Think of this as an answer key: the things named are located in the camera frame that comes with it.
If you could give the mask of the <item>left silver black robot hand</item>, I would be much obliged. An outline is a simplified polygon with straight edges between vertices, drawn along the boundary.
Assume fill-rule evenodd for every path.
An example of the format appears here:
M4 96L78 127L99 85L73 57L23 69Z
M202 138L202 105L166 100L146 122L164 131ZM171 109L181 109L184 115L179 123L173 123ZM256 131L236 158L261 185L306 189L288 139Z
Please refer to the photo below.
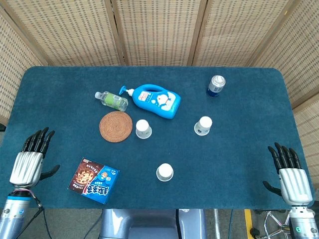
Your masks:
M55 131L48 132L48 130L46 127L30 135L17 154L9 180L15 188L30 189L59 170L60 165L57 164L50 171L42 171L43 160L51 138L55 134Z

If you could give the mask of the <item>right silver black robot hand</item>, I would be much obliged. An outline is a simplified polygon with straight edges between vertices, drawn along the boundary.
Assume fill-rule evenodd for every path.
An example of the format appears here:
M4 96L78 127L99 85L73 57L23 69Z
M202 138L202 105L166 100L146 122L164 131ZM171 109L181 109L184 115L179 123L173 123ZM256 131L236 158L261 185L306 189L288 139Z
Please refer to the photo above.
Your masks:
M297 153L277 142L275 147L268 146L268 151L271 153L281 187L276 188L263 181L264 187L281 196L290 206L309 205L313 200L311 187Z

